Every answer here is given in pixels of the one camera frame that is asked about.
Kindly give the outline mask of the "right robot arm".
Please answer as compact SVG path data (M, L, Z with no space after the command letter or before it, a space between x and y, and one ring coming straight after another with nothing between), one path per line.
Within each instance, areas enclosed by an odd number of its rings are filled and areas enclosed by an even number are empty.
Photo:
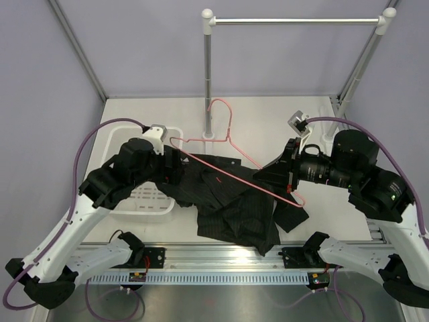
M402 177L376 165L379 146L355 129L335 135L330 155L309 154L300 143L300 138L290 139L283 153L253 179L288 192L302 180L347 189L348 202L373 220L395 248L380 254L317 231L302 248L306 263L354 270L400 303L428 308L428 248L418 229L417 199Z

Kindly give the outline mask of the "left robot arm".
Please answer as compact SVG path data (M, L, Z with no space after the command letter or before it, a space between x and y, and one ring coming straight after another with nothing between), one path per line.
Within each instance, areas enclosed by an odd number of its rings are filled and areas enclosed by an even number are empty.
M72 199L69 211L48 237L23 259L5 266L25 294L47 309L64 303L75 288L115 266L134 268L144 259L144 243L131 232L84 256L76 248L91 230L131 192L145 182L178 184L182 175L180 151L148 140L132 138L118 154L91 171Z

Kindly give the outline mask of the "black pinstriped shirt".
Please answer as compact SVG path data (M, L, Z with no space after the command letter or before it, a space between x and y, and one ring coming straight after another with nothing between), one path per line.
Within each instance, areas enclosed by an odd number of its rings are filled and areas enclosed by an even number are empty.
M220 156L184 156L177 185L157 188L180 207L197 208L197 234L222 242L254 247L264 256L280 244L279 229L289 233L309 215L282 189L256 182L254 169Z

